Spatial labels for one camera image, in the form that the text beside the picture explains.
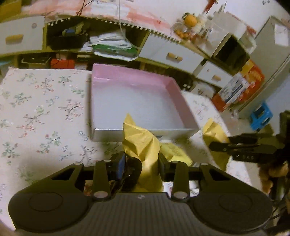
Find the red box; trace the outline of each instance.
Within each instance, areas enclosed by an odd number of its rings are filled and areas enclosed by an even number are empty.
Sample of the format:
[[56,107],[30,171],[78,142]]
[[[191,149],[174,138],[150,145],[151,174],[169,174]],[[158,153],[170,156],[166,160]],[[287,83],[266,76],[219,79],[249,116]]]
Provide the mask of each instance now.
[[74,60],[57,60],[56,58],[54,58],[50,62],[50,67],[52,69],[74,69],[75,61]]

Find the round pad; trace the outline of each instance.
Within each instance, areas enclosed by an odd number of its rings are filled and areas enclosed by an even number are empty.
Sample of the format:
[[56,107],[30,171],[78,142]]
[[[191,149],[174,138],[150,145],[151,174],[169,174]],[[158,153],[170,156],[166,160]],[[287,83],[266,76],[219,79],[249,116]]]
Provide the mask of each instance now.
[[62,196],[57,193],[37,193],[29,200],[29,205],[36,211],[53,211],[61,206]]
[[244,234],[262,227],[272,215],[272,204],[263,193],[206,193],[193,198],[195,215],[225,233]]
[[219,204],[226,211],[241,213],[248,211],[252,206],[252,200],[243,194],[225,194],[220,196]]
[[17,227],[30,232],[51,232],[81,219],[88,203],[81,192],[17,193],[8,209]]

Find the black basket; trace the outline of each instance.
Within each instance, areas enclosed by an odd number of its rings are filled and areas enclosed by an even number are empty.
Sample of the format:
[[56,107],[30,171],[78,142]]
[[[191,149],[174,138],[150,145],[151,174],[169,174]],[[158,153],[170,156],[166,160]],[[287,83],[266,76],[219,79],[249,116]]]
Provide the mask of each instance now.
[[52,36],[48,38],[48,45],[52,50],[77,49],[82,48],[87,39],[86,32],[74,36]]

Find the screw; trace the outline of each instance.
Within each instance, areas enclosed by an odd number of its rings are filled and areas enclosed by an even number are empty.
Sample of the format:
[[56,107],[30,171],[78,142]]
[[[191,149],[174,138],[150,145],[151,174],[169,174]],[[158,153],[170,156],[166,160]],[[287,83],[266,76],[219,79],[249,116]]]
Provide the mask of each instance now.
[[183,191],[178,191],[178,192],[175,192],[173,194],[173,196],[177,199],[185,199],[188,197],[188,194],[186,192],[183,192]]
[[109,194],[107,192],[105,192],[105,191],[98,191],[98,192],[94,193],[94,197],[100,198],[100,199],[106,198],[108,195]]

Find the brown object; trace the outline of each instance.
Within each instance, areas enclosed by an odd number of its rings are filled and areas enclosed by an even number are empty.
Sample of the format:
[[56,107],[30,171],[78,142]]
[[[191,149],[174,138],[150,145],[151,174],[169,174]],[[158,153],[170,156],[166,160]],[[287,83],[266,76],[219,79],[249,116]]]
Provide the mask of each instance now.
[[290,29],[290,22],[289,21],[287,21],[287,20],[285,20],[285,19],[283,19],[282,18],[282,20],[281,20],[281,22],[288,28],[288,29]]
[[208,13],[209,10],[211,9],[211,7],[217,3],[218,0],[209,0],[209,3],[207,4],[207,6],[205,7],[205,9],[203,10],[204,13]]
[[287,212],[290,214],[290,193],[287,195],[288,197],[286,198],[286,207],[287,207]]
[[189,39],[189,34],[188,33],[184,33],[183,37],[184,37],[184,39],[188,40]]
[[186,16],[183,18],[184,23],[189,27],[194,27],[197,24],[197,19],[194,15],[186,13]]
[[23,39],[23,34],[16,34],[7,36],[5,41],[6,44],[20,43]]
[[222,80],[222,78],[217,76],[217,75],[214,75],[211,79],[215,80],[215,81],[221,81]]
[[177,55],[175,55],[175,54],[173,54],[173,53],[171,53],[171,52],[169,52],[169,53],[167,54],[167,56],[168,56],[169,58],[171,58],[171,59],[175,59],[175,60],[177,60],[177,61],[179,61],[179,62],[183,60],[182,57],[177,56]]
[[181,32],[180,30],[175,30],[174,31],[174,33],[176,34],[176,35],[178,35],[180,38],[184,38],[184,34],[183,34],[183,32]]
[[273,187],[273,182],[269,180],[269,178],[270,177],[279,178],[286,176],[288,171],[289,171],[288,163],[284,163],[283,165],[275,168],[268,165],[260,166],[259,177],[261,179],[262,191],[266,194],[269,194],[271,188]]

